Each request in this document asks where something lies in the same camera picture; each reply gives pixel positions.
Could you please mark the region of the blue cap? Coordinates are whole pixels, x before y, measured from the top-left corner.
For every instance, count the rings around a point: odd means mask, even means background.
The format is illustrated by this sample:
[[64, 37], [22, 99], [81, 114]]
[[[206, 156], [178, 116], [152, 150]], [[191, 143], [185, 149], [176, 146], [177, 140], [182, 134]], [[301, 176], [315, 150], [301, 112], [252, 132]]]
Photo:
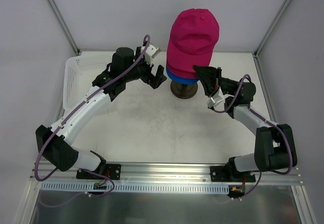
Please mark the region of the blue cap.
[[199, 81], [199, 79], [187, 79], [187, 78], [176, 76], [168, 68], [166, 68], [166, 71], [167, 71], [168, 77], [172, 81], [175, 81], [175, 82], [180, 83], [180, 84], [193, 85], [193, 84], [195, 84], [195, 83], [197, 83]]

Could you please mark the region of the pink cap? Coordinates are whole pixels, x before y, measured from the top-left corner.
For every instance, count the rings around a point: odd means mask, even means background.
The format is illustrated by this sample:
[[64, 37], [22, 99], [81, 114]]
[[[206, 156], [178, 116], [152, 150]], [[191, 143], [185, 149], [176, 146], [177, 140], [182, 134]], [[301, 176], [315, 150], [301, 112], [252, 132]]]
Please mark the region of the pink cap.
[[167, 68], [172, 74], [186, 79], [197, 79], [192, 62], [179, 59], [167, 59], [166, 62]]
[[219, 23], [208, 9], [182, 11], [170, 31], [167, 59], [209, 66], [219, 36]]

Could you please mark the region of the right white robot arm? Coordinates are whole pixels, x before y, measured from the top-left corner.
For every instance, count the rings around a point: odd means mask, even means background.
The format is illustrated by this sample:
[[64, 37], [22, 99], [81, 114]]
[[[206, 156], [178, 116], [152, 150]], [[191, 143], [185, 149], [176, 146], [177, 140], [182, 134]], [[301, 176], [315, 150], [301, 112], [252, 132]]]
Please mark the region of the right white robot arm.
[[239, 81], [222, 77], [222, 69], [211, 66], [193, 66], [205, 95], [208, 109], [217, 113], [216, 106], [224, 103], [223, 114], [243, 124], [255, 136], [253, 153], [231, 157], [222, 170], [232, 181], [241, 181], [252, 172], [289, 174], [297, 165], [297, 153], [291, 126], [267, 119], [251, 103], [256, 86], [245, 74]]

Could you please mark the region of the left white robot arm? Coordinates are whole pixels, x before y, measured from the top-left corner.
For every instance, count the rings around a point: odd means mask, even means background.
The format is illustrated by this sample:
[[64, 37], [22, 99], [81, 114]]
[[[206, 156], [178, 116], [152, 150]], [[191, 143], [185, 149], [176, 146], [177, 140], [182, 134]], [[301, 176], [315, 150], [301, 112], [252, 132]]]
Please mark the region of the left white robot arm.
[[152, 61], [159, 53], [160, 49], [154, 45], [137, 47], [136, 50], [118, 48], [111, 62], [96, 76], [88, 92], [67, 115], [50, 127], [40, 125], [36, 129], [37, 161], [44, 157], [62, 172], [77, 167], [87, 169], [94, 178], [103, 177], [105, 160], [93, 151], [77, 150], [72, 144], [92, 117], [126, 89], [127, 83], [141, 80], [156, 89], [167, 79], [162, 65], [158, 66], [155, 74], [152, 73]]

